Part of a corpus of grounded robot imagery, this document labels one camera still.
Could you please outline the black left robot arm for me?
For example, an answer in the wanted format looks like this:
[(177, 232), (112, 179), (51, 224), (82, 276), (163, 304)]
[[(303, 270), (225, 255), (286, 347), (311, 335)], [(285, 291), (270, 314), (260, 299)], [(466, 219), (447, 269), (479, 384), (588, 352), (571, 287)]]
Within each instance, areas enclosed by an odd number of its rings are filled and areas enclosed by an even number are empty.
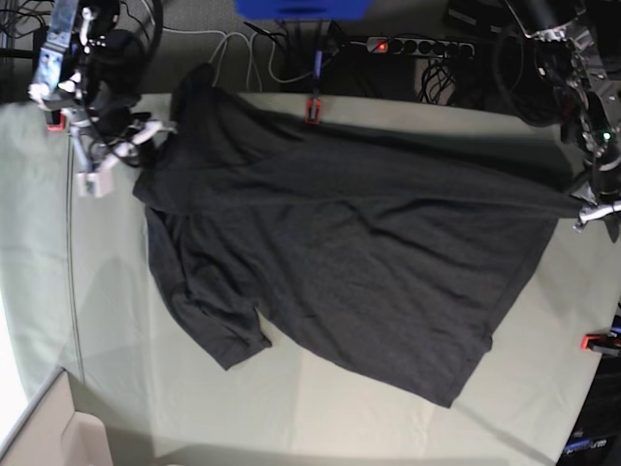
[(536, 71), (565, 99), (562, 132), (583, 150), (584, 170), (569, 195), (584, 200), (574, 229), (602, 221), (612, 242), (620, 239), (620, 93), (601, 59), (582, 1), (506, 1), (514, 23), (499, 34), (491, 58), (501, 96), (516, 106), (504, 82), (501, 50), (517, 28), (532, 43)]

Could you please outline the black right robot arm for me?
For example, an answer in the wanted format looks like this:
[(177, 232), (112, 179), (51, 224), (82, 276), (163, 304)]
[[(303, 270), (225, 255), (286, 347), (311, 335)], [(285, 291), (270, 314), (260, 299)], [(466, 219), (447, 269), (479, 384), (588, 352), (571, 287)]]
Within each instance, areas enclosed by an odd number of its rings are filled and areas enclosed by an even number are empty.
[(49, 131), (67, 131), (82, 196), (114, 189), (113, 168), (148, 164), (153, 139), (174, 123), (138, 112), (140, 86), (163, 35), (163, 5), (147, 4), (150, 33), (118, 26), (118, 1), (57, 1), (28, 87)]

